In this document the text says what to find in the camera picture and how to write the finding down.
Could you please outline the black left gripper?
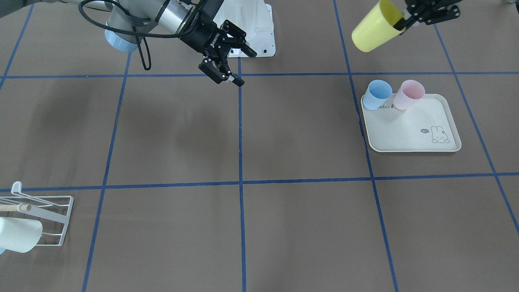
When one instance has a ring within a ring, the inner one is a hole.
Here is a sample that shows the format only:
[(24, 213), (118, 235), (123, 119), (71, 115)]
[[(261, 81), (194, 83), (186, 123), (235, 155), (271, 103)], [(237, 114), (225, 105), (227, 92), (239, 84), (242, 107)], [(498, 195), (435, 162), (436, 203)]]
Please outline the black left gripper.
[(399, 32), (405, 32), (415, 23), (426, 25), (449, 21), (461, 16), (457, 6), (459, 0), (406, 0), (408, 18), (401, 18), (393, 26)]

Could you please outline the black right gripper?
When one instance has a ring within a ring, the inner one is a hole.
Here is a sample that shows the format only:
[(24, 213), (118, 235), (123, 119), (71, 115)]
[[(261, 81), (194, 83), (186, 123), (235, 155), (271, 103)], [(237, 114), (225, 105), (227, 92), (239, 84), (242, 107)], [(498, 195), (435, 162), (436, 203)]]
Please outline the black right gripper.
[(241, 87), (245, 81), (230, 70), (227, 57), (256, 58), (257, 52), (250, 47), (245, 39), (247, 34), (241, 28), (229, 20), (221, 25), (213, 21), (222, 3), (222, 0), (201, 0), (196, 6), (197, 18), (188, 28), (190, 33), (180, 40), (204, 56), (198, 68), (211, 80)]

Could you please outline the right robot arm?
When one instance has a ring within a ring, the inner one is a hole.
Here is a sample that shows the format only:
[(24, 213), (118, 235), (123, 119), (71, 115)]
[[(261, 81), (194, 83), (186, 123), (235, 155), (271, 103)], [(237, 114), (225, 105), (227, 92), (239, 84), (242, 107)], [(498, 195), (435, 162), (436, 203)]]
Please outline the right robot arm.
[(222, 0), (70, 0), (69, 4), (76, 5), (85, 20), (104, 29), (107, 42), (123, 52), (142, 52), (147, 38), (180, 39), (203, 55), (198, 68), (217, 84), (244, 85), (228, 65), (232, 50), (257, 56), (245, 31), (229, 20), (221, 25), (214, 22)]

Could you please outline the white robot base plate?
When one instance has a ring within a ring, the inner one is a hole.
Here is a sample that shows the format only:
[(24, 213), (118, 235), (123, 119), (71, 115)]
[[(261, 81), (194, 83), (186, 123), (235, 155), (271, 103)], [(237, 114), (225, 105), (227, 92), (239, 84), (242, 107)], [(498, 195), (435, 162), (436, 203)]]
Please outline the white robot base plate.
[(257, 57), (276, 55), (272, 7), (264, 0), (225, 0), (213, 21), (221, 25), (225, 20), (245, 31), (245, 39)]

